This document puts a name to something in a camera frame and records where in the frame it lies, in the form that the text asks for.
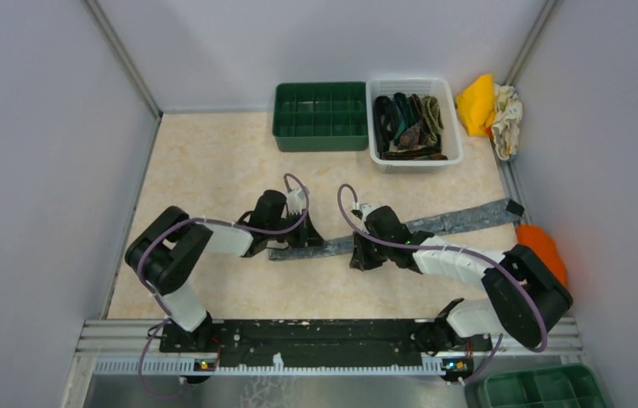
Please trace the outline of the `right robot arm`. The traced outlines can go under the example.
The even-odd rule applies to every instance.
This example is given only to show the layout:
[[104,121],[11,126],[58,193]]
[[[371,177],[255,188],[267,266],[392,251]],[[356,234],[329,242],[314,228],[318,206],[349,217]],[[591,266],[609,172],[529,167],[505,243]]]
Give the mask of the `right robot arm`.
[[460,300],[439,315],[437,339],[447,350],[458,350],[480,334],[507,334],[528,349],[541,349],[573,306],[567,288],[528,246],[501,252],[452,244],[431,232],[410,230],[389,206],[354,204],[351,214],[364,225],[354,232],[354,268],[375,269],[390,261],[486,292],[485,298]]

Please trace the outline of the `grey floral tie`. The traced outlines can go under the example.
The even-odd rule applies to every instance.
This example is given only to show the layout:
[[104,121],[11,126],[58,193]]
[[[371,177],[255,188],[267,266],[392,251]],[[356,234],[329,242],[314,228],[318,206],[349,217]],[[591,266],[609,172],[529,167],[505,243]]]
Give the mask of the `grey floral tie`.
[[[410,231],[425,230],[435,235],[453,235],[493,228],[503,224],[518,223],[525,208],[518,201],[505,198],[477,207],[445,212],[436,216],[418,218],[406,223]],[[310,258],[328,258],[353,251],[353,238],[346,235],[329,239],[316,247],[270,249],[268,260],[272,262]]]

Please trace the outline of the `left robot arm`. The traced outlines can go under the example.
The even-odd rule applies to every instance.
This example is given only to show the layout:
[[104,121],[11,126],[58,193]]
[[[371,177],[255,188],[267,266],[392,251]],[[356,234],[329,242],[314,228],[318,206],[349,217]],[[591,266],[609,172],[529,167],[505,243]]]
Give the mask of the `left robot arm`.
[[170,206],[129,245],[124,260],[181,329],[182,344],[200,352],[213,339],[211,315],[188,283],[200,256],[215,252],[252,258],[271,242],[284,249],[320,247],[325,240],[311,222],[309,204],[305,188],[265,190],[235,223],[192,218]]

